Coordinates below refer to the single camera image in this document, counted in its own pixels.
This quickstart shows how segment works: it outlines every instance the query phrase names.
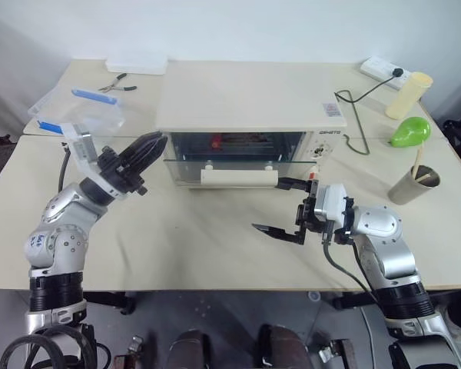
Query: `clear plastic container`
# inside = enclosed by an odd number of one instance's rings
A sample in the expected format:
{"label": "clear plastic container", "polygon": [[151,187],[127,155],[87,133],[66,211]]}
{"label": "clear plastic container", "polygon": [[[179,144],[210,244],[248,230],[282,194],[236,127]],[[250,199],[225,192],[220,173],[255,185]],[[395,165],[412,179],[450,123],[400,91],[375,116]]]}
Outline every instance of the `clear plastic container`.
{"label": "clear plastic container", "polygon": [[419,71],[413,72],[394,101],[386,108],[386,115],[392,119],[404,118],[432,83],[429,75]]}
{"label": "clear plastic container", "polygon": [[72,124],[93,136],[112,137],[124,123],[120,99],[80,88],[56,86],[28,113],[40,128],[61,134],[61,125]]}

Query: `white table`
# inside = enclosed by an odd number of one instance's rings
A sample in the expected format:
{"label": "white table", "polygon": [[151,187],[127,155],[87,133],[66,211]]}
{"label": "white table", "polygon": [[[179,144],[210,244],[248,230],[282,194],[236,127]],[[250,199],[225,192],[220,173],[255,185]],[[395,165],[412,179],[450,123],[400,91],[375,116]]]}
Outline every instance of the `white table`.
{"label": "white table", "polygon": [[[324,68],[325,64],[317,64],[318,68]],[[353,97],[360,96],[372,88],[377,81],[360,73],[357,65],[326,64],[330,70],[331,83],[335,91],[348,88]],[[118,73],[109,72],[100,60],[72,60],[65,73],[58,82],[76,88],[97,90],[112,81]],[[129,75],[121,80],[120,85],[137,85],[135,91],[110,91],[110,95],[121,98],[126,122],[117,133],[119,137],[137,137],[155,127],[155,116],[159,102],[159,95],[164,76],[152,75]],[[364,127],[364,133],[368,138],[385,138],[386,140],[394,133],[400,121],[388,118],[384,114],[386,106],[395,98],[397,90],[381,86],[370,95],[357,103],[357,111]],[[360,130],[350,104],[340,103],[342,112],[347,119],[347,133],[352,138],[359,138]],[[432,126],[432,137],[443,138],[442,132],[432,118],[426,113],[420,104],[415,104],[407,116],[420,116],[427,119]],[[38,127],[35,119],[32,119],[24,128],[26,135],[57,135]]]}
{"label": "white table", "polygon": [[[56,194],[60,138],[22,136],[0,174],[0,288],[28,288],[22,247]],[[116,138],[120,150],[132,138]],[[325,164],[323,185],[341,181],[356,204],[387,204],[403,219],[404,237],[427,288],[461,288],[461,164],[443,139],[426,143],[423,163],[441,185],[413,202],[391,204],[386,192],[412,164],[415,148],[369,140],[362,156],[340,144]],[[304,246],[268,238],[251,223],[294,229],[301,191],[189,190],[176,187],[162,160],[143,174],[140,197],[110,205],[94,226],[85,264],[87,290],[357,289],[326,262],[319,238]],[[81,180],[70,163],[65,182]],[[333,258],[360,276],[349,246]]]}

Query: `white wall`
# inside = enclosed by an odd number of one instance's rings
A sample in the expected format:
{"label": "white wall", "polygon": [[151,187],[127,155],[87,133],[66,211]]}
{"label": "white wall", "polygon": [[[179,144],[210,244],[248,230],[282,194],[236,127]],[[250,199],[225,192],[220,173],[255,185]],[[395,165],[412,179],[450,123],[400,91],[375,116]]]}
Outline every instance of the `white wall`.
{"label": "white wall", "polygon": [[[0,0],[0,27],[22,39],[15,55],[0,50],[0,98],[19,119],[24,106],[2,86],[10,73],[20,89],[28,88],[23,74],[35,74],[41,87],[17,94],[29,103],[54,84],[66,58],[103,58],[116,48],[210,60],[379,55],[434,77],[424,102],[435,118],[461,114],[461,0]],[[35,60],[44,71],[31,72]]]}

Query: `gray cup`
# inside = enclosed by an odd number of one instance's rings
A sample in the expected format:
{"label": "gray cup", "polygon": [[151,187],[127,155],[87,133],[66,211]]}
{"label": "gray cup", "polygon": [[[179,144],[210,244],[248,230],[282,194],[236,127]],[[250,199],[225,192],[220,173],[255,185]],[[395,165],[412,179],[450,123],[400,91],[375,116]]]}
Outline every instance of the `gray cup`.
{"label": "gray cup", "polygon": [[419,166],[417,178],[430,174],[430,177],[420,182],[413,179],[412,170],[413,167],[387,193],[387,196],[395,204],[406,204],[440,184],[440,177],[432,168],[425,165]]}

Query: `toaster oven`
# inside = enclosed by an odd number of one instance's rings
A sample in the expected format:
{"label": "toaster oven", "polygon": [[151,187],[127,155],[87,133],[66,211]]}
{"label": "toaster oven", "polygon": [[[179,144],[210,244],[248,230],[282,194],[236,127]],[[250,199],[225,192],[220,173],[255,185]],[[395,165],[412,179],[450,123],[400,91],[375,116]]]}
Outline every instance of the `toaster oven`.
{"label": "toaster oven", "polygon": [[170,62],[156,125],[174,181],[219,188],[308,178],[347,126],[326,69],[239,61]]}

